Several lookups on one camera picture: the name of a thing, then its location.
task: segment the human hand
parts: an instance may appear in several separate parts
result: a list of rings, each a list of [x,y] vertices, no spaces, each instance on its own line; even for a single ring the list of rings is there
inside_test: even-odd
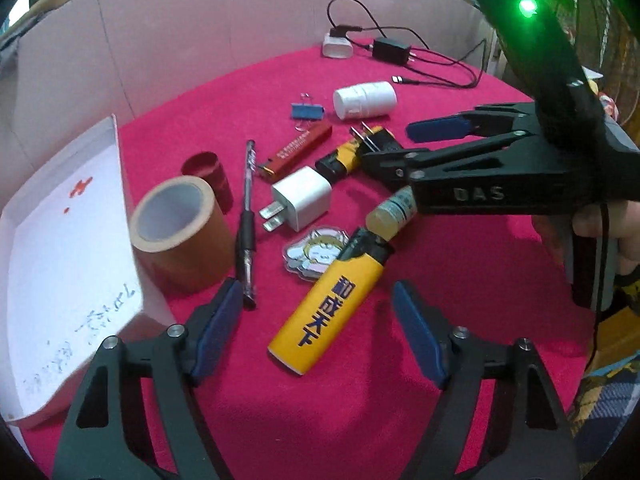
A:
[[[547,216],[533,216],[533,228],[542,238],[553,259],[559,264],[564,260],[562,241]],[[599,205],[580,209],[572,219],[578,236],[595,238],[602,236],[602,216]],[[640,202],[621,200],[609,203],[609,237],[618,238],[618,273],[626,276],[640,262]]]

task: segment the small glass vial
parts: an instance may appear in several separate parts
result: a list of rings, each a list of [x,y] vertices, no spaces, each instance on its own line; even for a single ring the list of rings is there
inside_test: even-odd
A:
[[[365,223],[369,231],[388,242],[417,212],[414,193],[406,186],[369,213]]]

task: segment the pink tablecloth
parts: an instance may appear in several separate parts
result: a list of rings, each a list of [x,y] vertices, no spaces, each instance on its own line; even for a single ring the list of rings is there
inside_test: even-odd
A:
[[[430,67],[464,81],[460,69]],[[328,112],[332,92],[360,82],[389,80],[402,69],[365,54],[323,59],[318,48],[281,56],[216,79],[188,92],[121,130],[124,166],[135,201],[176,176],[188,156],[211,150],[220,156],[236,199],[227,215],[238,224],[244,144],[257,141],[258,161],[296,136],[290,104],[308,92]],[[475,105],[526,98],[490,76],[478,88],[452,90],[395,86],[398,107],[383,124],[405,146],[411,121],[467,110]],[[334,134],[308,158],[350,138],[329,114]],[[318,223],[348,232],[384,197],[384,189],[358,174],[334,186],[331,211]],[[271,200],[270,186],[255,184],[254,209]],[[216,375],[197,398],[211,432],[238,480],[394,480],[430,418],[438,390],[423,378],[390,307],[395,280],[414,280],[424,297],[449,320],[484,338],[511,342],[528,336],[538,346],[568,406],[586,361],[593,317],[572,304],[562,270],[546,255],[528,217],[417,218],[396,240],[397,253],[374,292],[320,362],[297,378],[267,357],[267,345],[309,289],[289,274],[282,247],[294,237],[286,226],[258,230],[258,310],[244,312]],[[213,290],[172,300],[178,321],[207,301]],[[463,465],[473,465],[488,418],[492,385],[484,384]],[[153,402],[147,415],[159,463],[171,467]],[[63,415],[24,437],[35,461],[50,474]]]

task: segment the green led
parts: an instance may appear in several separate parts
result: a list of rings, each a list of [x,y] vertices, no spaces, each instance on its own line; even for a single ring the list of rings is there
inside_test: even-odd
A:
[[[535,0],[520,0],[520,12],[525,18],[530,18],[538,13],[538,4]]]

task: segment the cartoon character sticker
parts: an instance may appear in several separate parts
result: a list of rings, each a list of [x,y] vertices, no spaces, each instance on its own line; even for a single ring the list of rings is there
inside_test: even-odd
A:
[[[287,270],[303,280],[317,280],[349,241],[346,232],[334,227],[312,229],[284,249]]]

